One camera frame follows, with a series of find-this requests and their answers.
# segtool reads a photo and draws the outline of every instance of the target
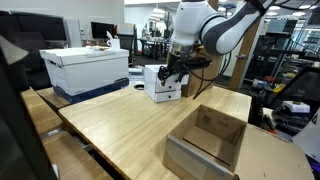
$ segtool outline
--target robotic arm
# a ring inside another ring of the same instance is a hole
[[[175,18],[175,30],[167,67],[161,66],[158,78],[162,85],[172,74],[180,77],[190,70],[201,69],[211,63],[205,58],[190,58],[194,42],[200,39],[211,55],[232,51],[255,21],[263,16],[276,0],[246,0],[229,19],[215,11],[205,0],[182,0]]]

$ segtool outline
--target box lid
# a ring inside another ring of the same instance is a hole
[[[314,179],[303,151],[288,141],[247,125],[235,174],[240,179]]]
[[[124,49],[108,49],[104,51],[82,48],[40,50],[41,57],[59,65],[72,65],[105,61],[115,58],[128,57],[129,51]]]

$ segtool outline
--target workstation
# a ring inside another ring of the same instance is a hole
[[[0,6],[0,179],[319,179],[318,1],[69,1]]]

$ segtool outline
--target white storage box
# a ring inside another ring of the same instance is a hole
[[[144,90],[154,102],[164,102],[181,98],[181,85],[187,84],[189,75],[178,82],[179,74],[172,75],[166,80],[165,86],[161,85],[158,71],[162,65],[147,65],[144,70]]]
[[[127,50],[40,50],[54,91],[76,103],[129,84]]]

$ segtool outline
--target cardboard box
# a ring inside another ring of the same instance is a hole
[[[197,53],[194,56],[208,57],[213,60],[212,64],[204,70],[204,73],[203,73],[204,79],[213,79],[214,77],[217,76],[222,56],[211,56],[210,54],[207,53],[207,51],[203,47],[198,48]],[[201,69],[195,70],[193,72],[200,77],[202,75]],[[205,87],[206,85],[208,85],[208,83],[209,83],[208,81],[203,81],[202,88]],[[195,95],[199,89],[200,84],[201,84],[201,80],[190,73],[188,84],[182,86],[182,89],[181,89],[182,95],[184,97],[190,97],[190,96]]]
[[[298,146],[203,105],[170,132],[163,163],[182,179],[313,179]]]

